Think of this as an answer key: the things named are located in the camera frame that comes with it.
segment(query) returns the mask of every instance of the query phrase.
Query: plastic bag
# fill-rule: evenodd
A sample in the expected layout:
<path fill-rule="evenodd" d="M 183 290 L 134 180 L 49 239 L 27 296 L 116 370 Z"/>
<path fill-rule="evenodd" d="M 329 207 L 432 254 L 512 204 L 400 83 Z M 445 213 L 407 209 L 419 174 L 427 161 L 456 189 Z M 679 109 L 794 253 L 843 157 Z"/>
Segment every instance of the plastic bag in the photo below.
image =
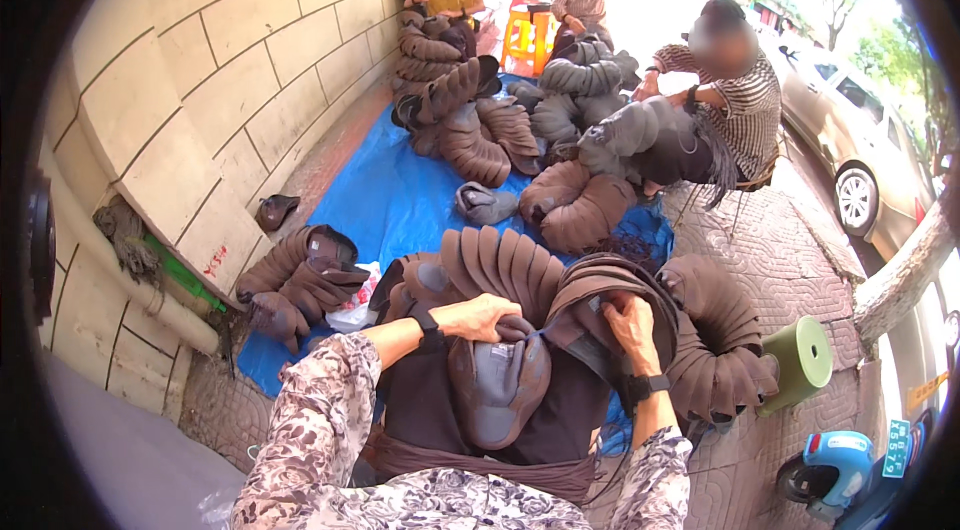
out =
<path fill-rule="evenodd" d="M 377 312 L 371 311 L 367 306 L 370 304 L 370 297 L 374 294 L 374 289 L 380 281 L 380 262 L 358 263 L 357 267 L 369 272 L 369 278 L 363 283 L 360 291 L 353 295 L 349 302 L 343 304 L 340 309 L 326 315 L 326 322 L 330 327 L 343 332 L 356 332 L 362 330 L 368 325 L 377 321 Z"/>
<path fill-rule="evenodd" d="M 197 505 L 200 521 L 213 530 L 231 530 L 230 515 L 236 498 L 236 494 L 229 495 L 229 490 L 217 490 L 208 494 Z"/>

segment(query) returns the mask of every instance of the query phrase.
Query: floor mat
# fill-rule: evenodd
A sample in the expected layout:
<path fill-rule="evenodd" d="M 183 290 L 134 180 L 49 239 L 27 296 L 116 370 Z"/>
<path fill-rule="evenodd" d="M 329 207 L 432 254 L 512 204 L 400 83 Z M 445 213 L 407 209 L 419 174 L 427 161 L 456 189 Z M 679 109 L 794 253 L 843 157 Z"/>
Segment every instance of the floor mat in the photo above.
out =
<path fill-rule="evenodd" d="M 501 80 L 504 86 L 530 81 L 508 74 L 501 75 Z M 350 236 L 360 262 L 379 261 L 381 269 L 411 252 L 439 250 L 448 228 L 461 229 L 466 224 L 453 203 L 454 192 L 464 183 L 462 178 L 445 161 L 417 156 L 407 144 L 406 130 L 394 126 L 390 114 L 387 107 L 377 118 L 307 220 L 307 224 L 329 224 Z M 498 190 L 519 195 L 530 181 L 530 177 L 510 173 Z M 538 229 L 527 227 L 520 215 L 496 225 L 501 232 L 507 227 L 543 242 Z M 665 263 L 673 250 L 673 230 L 659 204 L 627 211 L 614 232 L 642 236 L 658 265 Z M 576 260 L 572 255 L 554 254 L 568 265 Z M 313 332 L 328 335 L 331 330 L 318 326 Z M 237 367 L 263 392 L 276 396 L 281 388 L 276 378 L 281 366 L 305 355 L 303 350 L 291 355 L 283 344 L 252 332 L 237 357 Z"/>

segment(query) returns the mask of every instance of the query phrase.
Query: license plate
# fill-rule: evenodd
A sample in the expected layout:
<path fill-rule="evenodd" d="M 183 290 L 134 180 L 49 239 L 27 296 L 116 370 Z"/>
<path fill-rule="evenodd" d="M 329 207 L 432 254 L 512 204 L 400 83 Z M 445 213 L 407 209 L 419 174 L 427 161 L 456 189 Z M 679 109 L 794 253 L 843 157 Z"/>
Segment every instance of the license plate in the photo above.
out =
<path fill-rule="evenodd" d="M 902 419 L 891 419 L 888 436 L 887 454 L 883 458 L 883 477 L 902 478 L 909 458 L 907 442 L 910 436 L 910 422 Z"/>

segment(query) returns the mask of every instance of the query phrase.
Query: drainpipe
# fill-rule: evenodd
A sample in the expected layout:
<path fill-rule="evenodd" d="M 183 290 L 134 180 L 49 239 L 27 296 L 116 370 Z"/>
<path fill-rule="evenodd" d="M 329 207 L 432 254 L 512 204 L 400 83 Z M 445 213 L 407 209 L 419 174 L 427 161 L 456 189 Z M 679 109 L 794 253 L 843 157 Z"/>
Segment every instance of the drainpipe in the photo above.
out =
<path fill-rule="evenodd" d="M 155 315 L 160 323 L 176 332 L 190 346 L 202 353 L 212 355 L 219 344 L 217 333 L 213 328 L 198 318 L 193 311 L 181 305 L 169 293 L 161 293 L 149 284 L 140 284 L 120 269 L 114 246 L 93 224 L 93 220 L 84 212 L 77 197 L 67 186 L 57 160 L 54 159 L 54 153 L 46 140 L 40 146 L 40 167 L 50 178 L 50 200 L 53 202 L 56 223 L 69 227 L 79 243 L 93 254 L 103 269 L 116 280 L 134 302 L 143 307 L 144 311 Z M 155 310 L 158 300 L 161 302 L 161 307 Z"/>

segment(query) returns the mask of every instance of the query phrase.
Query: scooter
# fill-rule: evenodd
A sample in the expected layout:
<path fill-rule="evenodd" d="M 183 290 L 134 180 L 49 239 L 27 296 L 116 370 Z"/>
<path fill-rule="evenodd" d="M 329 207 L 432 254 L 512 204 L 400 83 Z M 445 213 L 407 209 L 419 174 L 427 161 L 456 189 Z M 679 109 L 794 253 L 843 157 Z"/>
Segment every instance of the scooter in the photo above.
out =
<path fill-rule="evenodd" d="M 890 511 L 903 475 L 933 431 L 936 413 L 925 410 L 909 427 L 893 420 L 887 453 L 876 460 L 873 443 L 859 432 L 811 434 L 803 451 L 776 473 L 777 490 L 804 503 L 813 517 L 833 522 L 834 530 L 872 530 Z"/>

